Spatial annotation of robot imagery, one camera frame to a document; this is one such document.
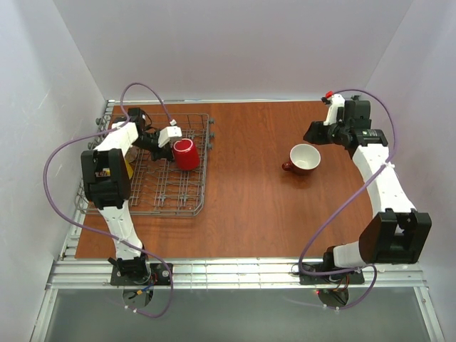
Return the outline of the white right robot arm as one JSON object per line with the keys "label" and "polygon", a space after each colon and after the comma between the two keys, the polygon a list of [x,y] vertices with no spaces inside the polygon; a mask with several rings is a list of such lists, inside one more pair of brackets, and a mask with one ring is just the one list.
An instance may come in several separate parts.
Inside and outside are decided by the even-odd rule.
{"label": "white right robot arm", "polygon": [[371,127],[371,105],[357,96],[345,99],[327,93],[324,121],[313,121],[304,140],[315,145],[340,145],[351,156],[370,198],[373,218],[359,239],[330,247],[322,263],[301,268],[309,276],[330,276],[356,271],[369,264],[415,264],[432,226],[427,212],[419,212],[400,185],[382,130]]}

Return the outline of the red floral mug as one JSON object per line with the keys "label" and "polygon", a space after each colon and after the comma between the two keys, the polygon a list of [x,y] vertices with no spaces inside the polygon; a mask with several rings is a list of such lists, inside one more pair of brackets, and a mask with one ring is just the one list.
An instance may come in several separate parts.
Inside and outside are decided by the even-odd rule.
{"label": "red floral mug", "polygon": [[321,163],[320,152],[312,145],[298,144],[291,148],[289,160],[282,164],[282,170],[296,175],[312,173]]}

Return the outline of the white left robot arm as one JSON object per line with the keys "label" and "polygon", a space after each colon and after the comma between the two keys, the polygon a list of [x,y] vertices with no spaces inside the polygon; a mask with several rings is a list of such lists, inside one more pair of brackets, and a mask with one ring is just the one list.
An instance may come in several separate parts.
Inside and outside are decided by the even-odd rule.
{"label": "white left robot arm", "polygon": [[148,255],[139,239],[129,210],[131,181],[126,155],[131,147],[147,150],[154,158],[173,160],[172,142],[182,137],[176,120],[149,133],[141,108],[130,108],[128,117],[116,118],[111,131],[94,149],[81,154],[85,197],[104,218],[115,242],[115,258],[109,262],[118,274],[137,285],[153,282]]}

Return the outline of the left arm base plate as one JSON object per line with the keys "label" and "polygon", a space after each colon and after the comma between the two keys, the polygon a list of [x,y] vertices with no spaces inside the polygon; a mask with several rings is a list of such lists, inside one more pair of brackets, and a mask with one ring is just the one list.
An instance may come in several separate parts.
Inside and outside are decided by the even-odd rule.
{"label": "left arm base plate", "polygon": [[170,285],[170,276],[173,271],[173,264],[167,263],[170,270],[168,271],[163,264],[151,263],[150,264],[150,278],[146,282],[134,282],[130,280],[127,276],[121,276],[118,269],[114,266],[112,268],[110,285],[111,286],[142,286],[146,287],[153,283],[156,286],[169,286]]}

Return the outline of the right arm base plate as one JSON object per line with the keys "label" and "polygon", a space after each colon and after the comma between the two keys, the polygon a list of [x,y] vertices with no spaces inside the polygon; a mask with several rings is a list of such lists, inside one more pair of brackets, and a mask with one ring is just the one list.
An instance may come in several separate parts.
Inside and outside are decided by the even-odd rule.
{"label": "right arm base plate", "polygon": [[327,276],[311,276],[299,271],[298,264],[292,265],[289,272],[292,276],[299,277],[300,285],[346,285],[346,284],[364,284],[365,279],[362,272],[350,272],[345,274],[334,274]]}

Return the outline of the yellow cup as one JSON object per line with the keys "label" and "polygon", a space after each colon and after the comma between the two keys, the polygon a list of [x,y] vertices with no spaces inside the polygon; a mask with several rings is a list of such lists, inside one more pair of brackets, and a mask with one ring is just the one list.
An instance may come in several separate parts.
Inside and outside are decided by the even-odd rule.
{"label": "yellow cup", "polygon": [[127,170],[128,178],[131,180],[134,174],[134,169],[132,168],[131,164],[125,160],[125,167]]}

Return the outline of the plain red mug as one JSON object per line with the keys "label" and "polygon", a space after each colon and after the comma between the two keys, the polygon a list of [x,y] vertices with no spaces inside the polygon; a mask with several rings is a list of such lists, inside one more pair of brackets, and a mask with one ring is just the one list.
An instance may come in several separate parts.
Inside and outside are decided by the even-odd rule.
{"label": "plain red mug", "polygon": [[193,140],[183,138],[176,141],[172,146],[177,167],[180,170],[190,171],[196,169],[200,164],[200,157]]}

